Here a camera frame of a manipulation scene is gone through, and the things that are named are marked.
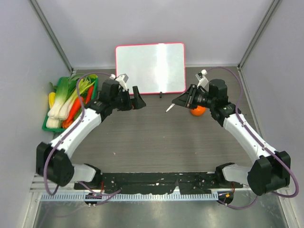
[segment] robotic arm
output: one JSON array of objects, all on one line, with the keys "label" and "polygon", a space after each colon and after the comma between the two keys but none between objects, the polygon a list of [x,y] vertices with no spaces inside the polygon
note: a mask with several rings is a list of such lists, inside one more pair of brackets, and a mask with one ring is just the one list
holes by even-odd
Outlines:
[{"label": "robotic arm", "polygon": [[[258,196],[289,185],[290,174],[265,149],[269,149],[290,168],[288,153],[276,151],[247,123],[240,110],[236,113],[235,104],[228,101],[225,81],[211,80],[209,90],[206,91],[203,88],[208,82],[204,76],[206,73],[198,73],[196,77],[199,79],[199,85],[192,84],[186,92],[172,100],[172,103],[189,109],[198,105],[210,109],[212,118],[229,131],[249,155],[252,167],[234,163],[223,164],[216,168],[218,180],[248,185]],[[263,146],[257,143],[256,139],[263,142]]]},{"label": "robotic arm", "polygon": [[[72,164],[70,159],[82,140],[103,122],[107,116],[112,114],[114,109],[129,111],[146,106],[137,86],[133,86],[134,98],[130,98],[129,90],[126,86],[127,80],[128,76],[124,74],[103,82],[98,98],[91,100],[85,106],[85,116],[81,123],[56,148],[47,167],[47,178],[50,181],[62,187],[66,186],[70,181],[85,181],[91,187],[100,184],[101,171],[98,168],[89,164]],[[43,176],[44,166],[49,153],[75,127],[79,119],[80,117],[49,144],[42,142],[38,145],[36,156],[37,174]]]}]

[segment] dark wooden surface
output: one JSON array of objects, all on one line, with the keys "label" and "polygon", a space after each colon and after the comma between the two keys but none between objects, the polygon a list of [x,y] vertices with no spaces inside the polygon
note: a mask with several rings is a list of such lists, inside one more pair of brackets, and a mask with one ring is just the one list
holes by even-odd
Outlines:
[{"label": "dark wooden surface", "polygon": [[[186,69],[187,87],[197,83],[195,74],[201,69]],[[238,73],[236,67],[230,69]],[[115,73],[115,70],[98,71]],[[106,78],[99,77],[99,88]],[[236,103],[240,88],[229,72],[215,69],[207,78],[225,80],[229,100]],[[143,95],[147,107],[114,111],[80,143],[72,162],[89,163],[103,172],[214,171],[216,166],[227,162],[251,165],[243,148],[212,119],[209,110],[200,117],[177,106],[165,113],[176,96],[164,94],[160,99],[159,95]],[[240,109],[254,127],[245,95]]]}]

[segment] cable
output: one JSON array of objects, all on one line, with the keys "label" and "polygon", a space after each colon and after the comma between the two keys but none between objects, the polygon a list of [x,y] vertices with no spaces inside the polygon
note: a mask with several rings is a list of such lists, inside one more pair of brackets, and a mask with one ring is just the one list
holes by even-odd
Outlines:
[{"label": "cable", "polygon": [[91,193],[98,195],[98,196],[112,196],[112,195],[116,195],[116,192],[111,193],[111,194],[101,194],[98,192],[93,191],[92,189],[90,189],[88,186],[86,186],[82,181],[78,181],[79,184],[81,184],[82,186],[84,186],[87,190],[89,190]]},{"label": "cable", "polygon": [[257,196],[256,196],[255,199],[252,201],[252,203],[250,203],[249,205],[244,206],[244,207],[236,207],[236,206],[232,206],[232,205],[226,204],[226,203],[225,203],[225,199],[224,199],[224,201],[218,200],[218,202],[220,202],[221,204],[223,204],[223,205],[225,205],[225,206],[227,206],[227,207],[229,207],[229,208],[236,209],[236,210],[242,210],[242,209],[250,208],[252,205],[254,205],[254,203],[255,203],[256,200],[257,200]]},{"label": "cable", "polygon": [[[120,192],[120,190],[118,190],[118,191],[112,193],[112,195],[110,195],[110,194],[106,195],[106,196],[109,196],[109,197],[108,197],[106,200],[104,200],[104,201],[98,202],[98,203],[96,204],[96,206],[97,206],[97,205],[102,205],[102,204],[108,202],[110,199],[112,199],[112,198],[113,198],[115,195],[117,195],[119,192]],[[48,208],[46,209],[46,213],[44,214],[44,216],[43,216],[43,218],[42,218],[42,220],[41,220],[41,222],[40,222],[40,225],[39,225],[38,227],[39,227],[39,228],[42,227],[42,224],[43,224],[44,220],[46,219],[47,214],[50,214],[51,216],[53,216],[53,217],[55,217],[55,218],[66,218],[66,217],[68,217],[68,216],[74,214],[75,212],[79,211],[79,210],[82,209],[82,208],[86,208],[86,205],[85,205],[85,206],[82,206],[82,207],[79,207],[79,208],[73,210],[72,212],[70,212],[70,213],[68,213],[68,214],[66,214],[66,215],[54,215],[54,214],[51,214],[51,213],[49,212],[49,210],[51,209],[51,207],[48,207]]]},{"label": "cable", "polygon": [[[235,78],[236,80],[238,81],[238,84],[240,86],[240,89],[241,89],[241,93],[240,93],[240,96],[237,100],[237,103],[236,103],[236,115],[238,117],[238,120],[242,123],[242,125],[244,125],[244,121],[242,120],[241,116],[239,115],[238,113],[238,105],[243,97],[243,93],[244,93],[244,88],[242,86],[242,83],[240,81],[240,79],[238,78],[238,76],[230,69],[226,68],[226,67],[222,67],[222,66],[217,66],[217,67],[213,67],[211,69],[209,69],[208,71],[211,71],[213,69],[224,69],[226,71],[229,71]],[[272,152],[270,149],[268,149],[267,147],[264,147],[264,144],[259,141],[259,139],[254,135],[254,133],[248,128],[248,126],[244,125],[244,128],[247,130],[247,132],[255,139],[255,141],[261,146],[264,148],[265,151],[267,151],[271,156],[273,156],[283,167],[284,169],[287,170],[287,172],[290,174],[290,176],[292,177],[292,179],[294,180],[294,185],[295,185],[295,191],[292,195],[284,195],[284,194],[280,194],[280,193],[277,193],[277,192],[273,192],[274,194],[278,195],[278,196],[281,196],[281,197],[285,197],[285,198],[294,198],[298,195],[299,193],[299,183],[294,175],[294,173],[290,170],[290,168],[288,168],[288,166],[282,162],[281,159],[279,159],[274,152]]]},{"label": "cable", "polygon": [[58,187],[59,185],[56,186],[55,188],[55,191],[54,192],[50,192],[49,190],[49,187],[48,187],[48,164],[49,164],[49,161],[51,160],[55,150],[57,149],[57,147],[63,143],[63,141],[71,134],[72,131],[74,131],[78,126],[79,124],[81,123],[81,121],[83,120],[84,116],[85,116],[85,106],[84,106],[84,103],[82,101],[82,99],[80,98],[80,92],[79,92],[79,82],[81,79],[83,79],[84,77],[87,77],[91,74],[102,74],[102,75],[107,75],[107,76],[111,76],[110,74],[108,73],[103,73],[103,72],[92,72],[92,73],[88,73],[88,74],[85,74],[85,75],[82,75],[78,80],[77,80],[77,83],[76,83],[76,91],[77,91],[77,96],[78,96],[78,99],[80,101],[80,104],[81,104],[81,109],[82,109],[82,112],[81,112],[81,116],[80,116],[80,119],[79,121],[58,141],[58,143],[52,148],[52,150],[50,151],[50,153],[48,154],[48,157],[46,159],[46,162],[44,164],[44,169],[43,169],[43,182],[44,182],[44,186],[45,186],[45,189],[47,191],[47,193],[51,196],[54,196],[58,190]]}]

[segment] white wall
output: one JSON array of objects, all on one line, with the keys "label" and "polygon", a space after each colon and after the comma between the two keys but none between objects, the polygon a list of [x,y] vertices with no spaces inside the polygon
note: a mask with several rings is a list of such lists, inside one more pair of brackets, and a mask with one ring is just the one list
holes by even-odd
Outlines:
[{"label": "white wall", "polygon": [[73,67],[113,67],[117,45],[184,42],[186,64],[238,64],[271,0],[38,0]]},{"label": "white wall", "polygon": [[0,1],[0,227],[20,228],[36,164],[48,82],[68,76],[26,0]]},{"label": "white wall", "polygon": [[282,1],[244,67],[265,138],[291,156],[304,214],[304,1]]}]

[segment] marker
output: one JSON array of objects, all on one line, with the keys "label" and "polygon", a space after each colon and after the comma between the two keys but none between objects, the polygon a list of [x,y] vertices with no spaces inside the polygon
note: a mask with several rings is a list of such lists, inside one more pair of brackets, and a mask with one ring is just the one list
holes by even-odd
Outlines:
[{"label": "marker", "polygon": [[166,112],[168,112],[170,109],[172,109],[173,106],[175,106],[175,104],[171,104],[170,107],[166,110]]}]

